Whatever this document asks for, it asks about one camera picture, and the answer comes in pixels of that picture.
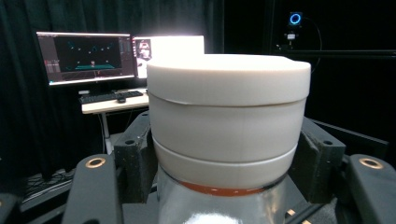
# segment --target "keyboard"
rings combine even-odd
[[[103,101],[117,100],[120,97],[130,98],[136,96],[142,96],[143,93],[140,91],[123,91],[123,92],[111,92],[99,95],[88,95],[79,98],[79,102],[82,105],[98,103]]]

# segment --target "black backdrop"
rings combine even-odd
[[[36,31],[203,35],[205,52],[222,53],[223,14],[215,0],[0,0],[0,180],[50,176],[103,150],[98,117],[81,113],[85,87],[48,87]]]

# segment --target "white cylindrical container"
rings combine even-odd
[[[277,186],[297,147],[309,84],[310,64],[284,57],[150,61],[149,115],[159,164],[182,188]]]

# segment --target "glass jar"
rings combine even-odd
[[[159,166],[159,223],[284,223],[285,192],[283,177],[260,189],[215,189],[176,180]]]

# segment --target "table leg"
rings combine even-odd
[[[110,155],[111,152],[113,151],[113,146],[110,141],[110,133],[108,132],[106,113],[101,113],[101,116],[103,122],[103,132],[105,134],[106,151],[107,154]]]

